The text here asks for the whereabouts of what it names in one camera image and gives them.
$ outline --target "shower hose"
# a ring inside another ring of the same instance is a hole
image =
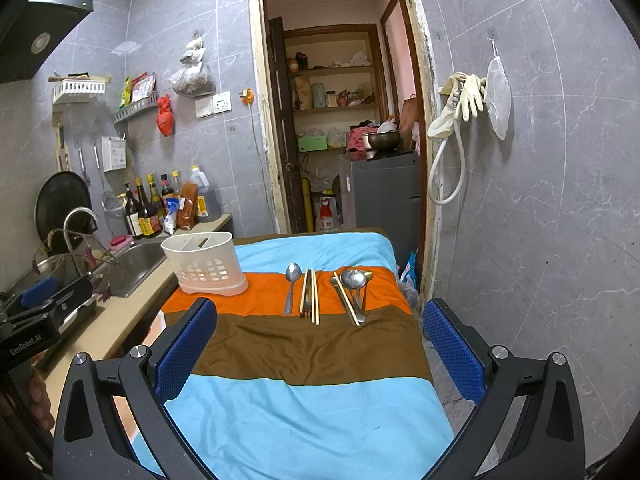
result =
[[[460,153],[460,178],[458,179],[458,185],[456,186],[456,189],[453,190],[453,193],[451,193],[448,197],[440,200],[437,197],[434,197],[434,190],[433,190],[433,176],[436,173],[436,169],[440,163],[440,159],[442,158],[442,153],[444,152],[444,148],[447,145],[447,141],[450,139],[450,137],[446,137],[441,143],[440,143],[440,147],[438,148],[438,152],[436,153],[436,157],[433,159],[433,164],[431,165],[431,171],[429,172],[429,180],[427,182],[427,190],[428,190],[428,195],[429,195],[429,199],[435,204],[435,205],[445,205],[448,204],[449,202],[451,202],[455,197],[458,196],[458,193],[460,192],[460,189],[462,188],[462,183],[464,182],[465,179],[465,149],[462,146],[462,137],[460,137],[460,120],[457,120],[455,118],[455,114],[456,114],[456,108],[458,107],[458,102],[460,101],[460,87],[462,86],[462,83],[459,83],[458,88],[456,89],[455,93],[453,94],[453,99],[451,100],[452,104],[453,104],[453,114],[454,114],[454,119],[453,119],[453,131],[454,134],[456,136],[456,141],[458,142],[458,152]]]

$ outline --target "jar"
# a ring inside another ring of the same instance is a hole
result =
[[[337,106],[338,106],[338,96],[335,94],[334,90],[329,90],[326,93],[326,107],[337,108]]]
[[[324,97],[324,85],[322,83],[313,83],[311,92],[314,98],[314,108],[325,108],[326,101]]]

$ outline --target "light switch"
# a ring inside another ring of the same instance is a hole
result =
[[[196,99],[196,117],[206,117],[213,115],[213,98],[208,95],[201,99]]]
[[[231,110],[231,95],[229,92],[215,94],[213,96],[213,113],[219,114]]]

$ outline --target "hand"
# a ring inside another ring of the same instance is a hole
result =
[[[456,107],[455,120],[460,119],[460,109],[462,109],[462,119],[465,123],[469,120],[469,110],[474,118],[478,117],[478,110],[484,110],[481,93],[484,95],[485,85],[485,77],[480,79],[476,74],[470,74],[466,77],[465,85],[460,92],[460,102]]]
[[[31,416],[43,430],[51,430],[55,425],[55,420],[51,415],[51,401],[49,400],[49,395],[47,395],[47,385],[36,370],[33,370],[33,377],[29,381],[27,390],[33,401],[30,406],[27,406]],[[0,394],[0,416],[13,415],[13,413],[13,399]]]
[[[47,385],[36,370],[33,371],[33,377],[29,381],[28,391],[33,401],[31,415],[43,430],[52,430],[56,421],[51,415],[51,401],[47,395]]]

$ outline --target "floor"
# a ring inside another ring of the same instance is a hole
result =
[[[474,404],[471,400],[465,400],[460,397],[460,393],[458,392],[456,385],[453,383],[453,380],[447,372],[447,369],[444,367],[444,364],[440,360],[440,357],[433,348],[431,342],[423,338],[422,346],[427,354],[429,366],[431,367],[433,386],[435,387],[438,398],[442,403],[444,412],[447,414],[447,418],[453,428],[453,432],[458,434],[471,413]],[[478,474],[489,471],[489,469],[494,468],[498,462],[500,462],[500,455],[498,454],[495,444],[493,444],[491,451],[486,456],[482,466],[478,470]]]

